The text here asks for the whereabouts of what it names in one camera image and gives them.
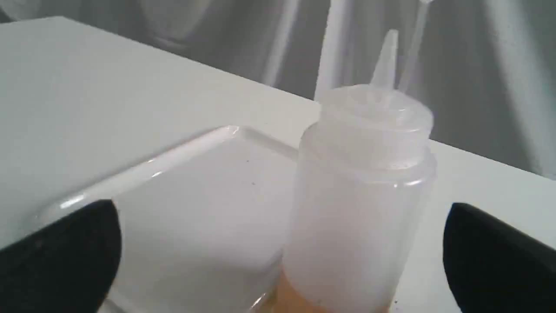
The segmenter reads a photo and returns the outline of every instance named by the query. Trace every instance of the curtain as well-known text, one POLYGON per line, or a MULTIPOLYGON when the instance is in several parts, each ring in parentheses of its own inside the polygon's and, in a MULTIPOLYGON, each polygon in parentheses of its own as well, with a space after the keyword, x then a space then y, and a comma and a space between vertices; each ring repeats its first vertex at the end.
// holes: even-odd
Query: curtain
MULTIPOLYGON (((390 28, 399 70, 418 0, 0 0, 12 20, 63 15, 313 99, 366 84, 390 28)), ((556 2, 436 0, 408 94, 431 137, 556 178, 556 2)))

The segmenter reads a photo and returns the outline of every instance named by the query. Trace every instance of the white tabletop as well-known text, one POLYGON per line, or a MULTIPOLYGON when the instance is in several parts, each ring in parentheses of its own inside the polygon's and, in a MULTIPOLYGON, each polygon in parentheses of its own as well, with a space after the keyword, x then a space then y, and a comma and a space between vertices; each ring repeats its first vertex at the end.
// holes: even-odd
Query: white tabletop
MULTIPOLYGON (((317 103, 64 18, 0 25, 0 246, 33 212, 220 125, 297 147, 317 103)), ((438 179, 396 312, 458 312, 444 222, 467 202, 556 247, 556 182, 431 141, 438 179)))

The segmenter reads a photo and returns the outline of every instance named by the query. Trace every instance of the black object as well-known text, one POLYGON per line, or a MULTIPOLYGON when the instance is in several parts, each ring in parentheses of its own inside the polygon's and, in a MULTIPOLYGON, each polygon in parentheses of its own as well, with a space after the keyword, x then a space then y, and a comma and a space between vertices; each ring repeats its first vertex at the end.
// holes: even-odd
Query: black object
POLYGON ((556 251, 469 204, 452 205, 443 261, 463 313, 556 312, 556 251))
POLYGON ((91 203, 0 250, 0 312, 97 312, 120 264, 110 200, 91 203))

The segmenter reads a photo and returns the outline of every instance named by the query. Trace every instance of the squeeze bottle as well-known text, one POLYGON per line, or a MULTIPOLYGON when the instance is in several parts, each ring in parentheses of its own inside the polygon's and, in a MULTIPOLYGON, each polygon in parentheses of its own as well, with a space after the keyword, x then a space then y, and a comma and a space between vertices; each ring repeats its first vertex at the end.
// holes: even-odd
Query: squeeze bottle
POLYGON ((398 33, 373 80, 330 90, 304 133, 275 313, 387 312, 435 177, 433 115, 394 90, 398 33))

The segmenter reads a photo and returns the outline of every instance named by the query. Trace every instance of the translucent plastic bottle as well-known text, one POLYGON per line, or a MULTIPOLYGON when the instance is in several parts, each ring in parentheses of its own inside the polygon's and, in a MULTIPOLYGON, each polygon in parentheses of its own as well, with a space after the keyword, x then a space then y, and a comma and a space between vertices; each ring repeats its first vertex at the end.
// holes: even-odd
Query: translucent plastic bottle
POLYGON ((331 90, 301 139, 274 312, 386 312, 436 162, 433 116, 393 89, 397 32, 370 85, 331 90))

